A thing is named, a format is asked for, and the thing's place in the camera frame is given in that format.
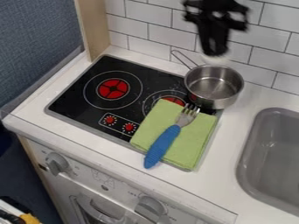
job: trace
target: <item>toy stove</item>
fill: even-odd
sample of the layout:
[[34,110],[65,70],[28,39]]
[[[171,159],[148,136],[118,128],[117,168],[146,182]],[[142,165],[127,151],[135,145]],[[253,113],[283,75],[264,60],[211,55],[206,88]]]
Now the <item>toy stove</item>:
[[50,104],[47,112],[101,137],[128,142],[161,98],[181,106],[188,103],[184,79],[103,56]]

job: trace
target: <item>tile backsplash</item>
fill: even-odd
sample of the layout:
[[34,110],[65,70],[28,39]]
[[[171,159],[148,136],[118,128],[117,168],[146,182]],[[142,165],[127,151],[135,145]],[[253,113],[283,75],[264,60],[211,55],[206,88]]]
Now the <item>tile backsplash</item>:
[[[204,64],[181,1],[106,0],[111,44],[179,63],[170,55],[177,49]],[[299,95],[299,0],[238,2],[251,9],[250,29],[232,32],[230,67],[245,81]]]

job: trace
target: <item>green napkin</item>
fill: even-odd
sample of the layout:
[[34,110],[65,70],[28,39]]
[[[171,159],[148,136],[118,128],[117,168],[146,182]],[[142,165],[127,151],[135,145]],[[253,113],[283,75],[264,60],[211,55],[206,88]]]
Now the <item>green napkin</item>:
[[[167,128],[175,124],[182,110],[183,107],[176,103],[159,100],[130,143],[141,151],[147,151]],[[182,128],[163,160],[184,170],[193,170],[205,150],[205,144],[216,122],[216,116],[199,113],[191,124]]]

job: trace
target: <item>saucepan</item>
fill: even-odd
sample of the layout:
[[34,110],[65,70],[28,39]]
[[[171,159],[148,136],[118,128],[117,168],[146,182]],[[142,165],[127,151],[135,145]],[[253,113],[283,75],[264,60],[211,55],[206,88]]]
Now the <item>saucepan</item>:
[[[184,56],[192,64],[191,68],[176,53]],[[177,50],[171,54],[191,70],[184,78],[190,100],[205,109],[225,109],[234,104],[244,87],[242,76],[227,66],[199,66]]]

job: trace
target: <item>sink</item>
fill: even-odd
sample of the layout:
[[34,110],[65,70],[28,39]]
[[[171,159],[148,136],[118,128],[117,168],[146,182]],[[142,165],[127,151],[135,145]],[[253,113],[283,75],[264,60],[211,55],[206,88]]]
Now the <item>sink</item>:
[[299,113],[262,110],[255,117],[236,175],[250,196],[299,216]]

